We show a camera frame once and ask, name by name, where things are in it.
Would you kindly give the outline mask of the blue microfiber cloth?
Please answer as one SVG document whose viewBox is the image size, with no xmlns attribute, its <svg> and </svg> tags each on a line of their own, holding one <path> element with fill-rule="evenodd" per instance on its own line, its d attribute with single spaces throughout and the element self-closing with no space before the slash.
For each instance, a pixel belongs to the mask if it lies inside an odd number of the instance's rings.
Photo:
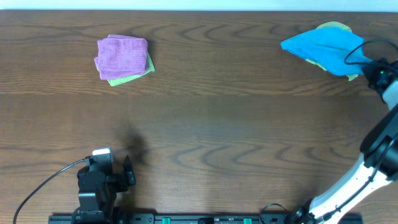
<svg viewBox="0 0 398 224">
<path fill-rule="evenodd" d="M 282 49 L 306 60 L 321 64 L 336 76 L 362 75 L 360 62 L 371 59 L 357 46 L 364 39 L 352 32 L 336 27 L 315 29 L 291 37 L 280 43 Z"/>
</svg>

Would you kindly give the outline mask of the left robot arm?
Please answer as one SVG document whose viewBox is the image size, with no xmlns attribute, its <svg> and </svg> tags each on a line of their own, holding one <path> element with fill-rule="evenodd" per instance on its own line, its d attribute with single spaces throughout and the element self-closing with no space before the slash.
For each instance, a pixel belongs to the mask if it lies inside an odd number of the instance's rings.
<svg viewBox="0 0 398 224">
<path fill-rule="evenodd" d="M 77 173 L 80 206 L 72 213 L 71 223 L 117 223 L 123 219 L 114 207 L 116 196 L 136 184 L 129 157 L 125 157 L 123 170 L 113 172 L 110 153 L 88 156 L 86 166 Z"/>
</svg>

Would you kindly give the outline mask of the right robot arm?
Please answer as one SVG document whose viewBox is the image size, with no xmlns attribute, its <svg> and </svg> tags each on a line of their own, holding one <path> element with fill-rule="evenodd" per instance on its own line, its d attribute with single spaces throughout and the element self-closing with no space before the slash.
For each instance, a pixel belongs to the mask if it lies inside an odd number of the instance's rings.
<svg viewBox="0 0 398 224">
<path fill-rule="evenodd" d="M 375 60 L 363 72 L 389 112 L 362 141 L 353 167 L 288 217 L 287 223 L 339 223 L 369 194 L 397 180 L 397 62 Z"/>
</svg>

